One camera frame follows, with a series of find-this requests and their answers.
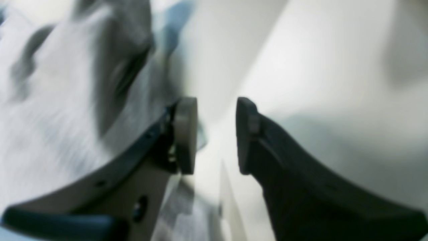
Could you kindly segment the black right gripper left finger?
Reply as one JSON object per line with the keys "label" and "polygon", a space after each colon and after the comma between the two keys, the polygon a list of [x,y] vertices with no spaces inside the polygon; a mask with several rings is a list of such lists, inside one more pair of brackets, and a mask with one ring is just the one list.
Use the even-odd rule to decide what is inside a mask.
{"label": "black right gripper left finger", "polygon": [[46,241],[149,241],[170,177],[194,173],[197,128],[197,98],[183,97],[107,165],[6,208],[2,226]]}

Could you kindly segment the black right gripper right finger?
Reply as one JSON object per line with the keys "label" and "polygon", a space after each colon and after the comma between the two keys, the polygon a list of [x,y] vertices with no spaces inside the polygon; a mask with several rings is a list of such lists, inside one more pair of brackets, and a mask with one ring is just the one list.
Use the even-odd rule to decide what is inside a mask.
{"label": "black right gripper right finger", "polygon": [[239,169],[252,175],[277,241],[420,241],[427,218],[318,162],[249,98],[236,104]]}

